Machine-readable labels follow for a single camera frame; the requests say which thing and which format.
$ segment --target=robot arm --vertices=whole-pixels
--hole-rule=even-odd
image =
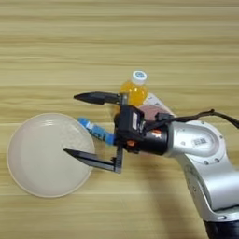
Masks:
[[[239,128],[239,122],[214,110],[195,116],[173,117],[159,114],[145,121],[144,113],[127,105],[126,94],[83,93],[76,99],[88,103],[120,105],[115,117],[117,155],[111,162],[75,149],[64,151],[89,166],[120,173],[123,150],[145,151],[174,157],[181,165],[188,188],[210,239],[239,238],[239,173],[228,159],[221,133],[212,125],[197,120],[217,115]]]
[[[221,133],[203,121],[174,122],[170,157],[180,163],[209,238],[239,238],[239,173]]]

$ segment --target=blue handle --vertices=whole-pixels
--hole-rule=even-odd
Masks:
[[[90,122],[85,118],[78,118],[77,120],[82,126],[84,126],[88,130],[88,132],[92,136],[104,141],[108,145],[111,146],[114,145],[115,141],[114,134],[107,132],[104,128]]]

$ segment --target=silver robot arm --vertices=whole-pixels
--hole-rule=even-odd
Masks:
[[[204,121],[173,122],[167,156],[181,165],[209,238],[239,238],[239,173],[222,134]]]

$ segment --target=black cable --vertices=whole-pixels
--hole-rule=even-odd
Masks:
[[[230,122],[231,124],[233,124],[237,129],[239,129],[239,120],[232,118],[230,116],[221,114],[216,112],[214,109],[211,109],[209,111],[205,111],[205,112],[201,112],[197,115],[193,115],[193,116],[185,116],[185,117],[175,117],[175,118],[170,118],[170,119],[163,119],[160,121],[155,121],[153,123],[148,124],[144,131],[145,132],[149,132],[152,130],[155,130],[157,128],[162,127],[165,124],[171,123],[171,122],[188,122],[188,121],[192,121],[192,120],[197,120],[200,117],[205,117],[205,116],[218,116],[221,117],[225,120],[227,120],[228,122]]]

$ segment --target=round plate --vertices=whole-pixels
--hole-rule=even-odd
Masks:
[[[90,134],[73,118],[43,114],[27,120],[14,133],[7,152],[8,169],[17,184],[39,197],[60,197],[78,189],[91,167],[64,148],[94,153]]]

